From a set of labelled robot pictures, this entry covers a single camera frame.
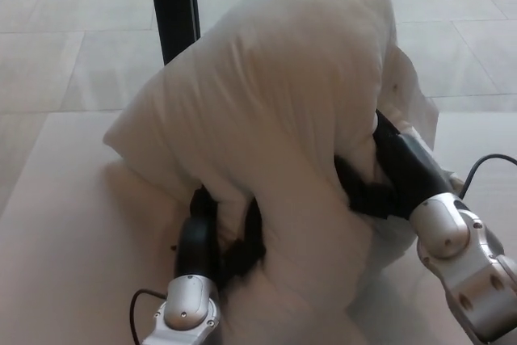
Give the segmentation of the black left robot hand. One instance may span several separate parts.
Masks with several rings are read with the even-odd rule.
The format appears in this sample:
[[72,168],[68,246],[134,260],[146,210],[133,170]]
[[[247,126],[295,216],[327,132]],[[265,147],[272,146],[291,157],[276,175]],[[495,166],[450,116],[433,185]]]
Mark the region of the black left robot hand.
[[217,202],[205,187],[194,192],[189,210],[176,245],[175,277],[204,276],[222,290],[265,257],[263,221],[256,200],[248,206],[243,237],[226,251],[221,251],[217,237]]

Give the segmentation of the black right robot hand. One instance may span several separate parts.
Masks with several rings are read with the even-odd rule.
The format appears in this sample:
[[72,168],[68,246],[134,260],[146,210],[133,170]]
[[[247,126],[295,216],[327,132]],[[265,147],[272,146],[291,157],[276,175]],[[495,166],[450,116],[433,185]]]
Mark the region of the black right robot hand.
[[415,137],[400,132],[380,111],[376,114],[376,161],[390,184],[364,182],[359,172],[338,155],[334,166],[352,211],[381,219],[395,216],[408,220],[425,200],[453,188]]

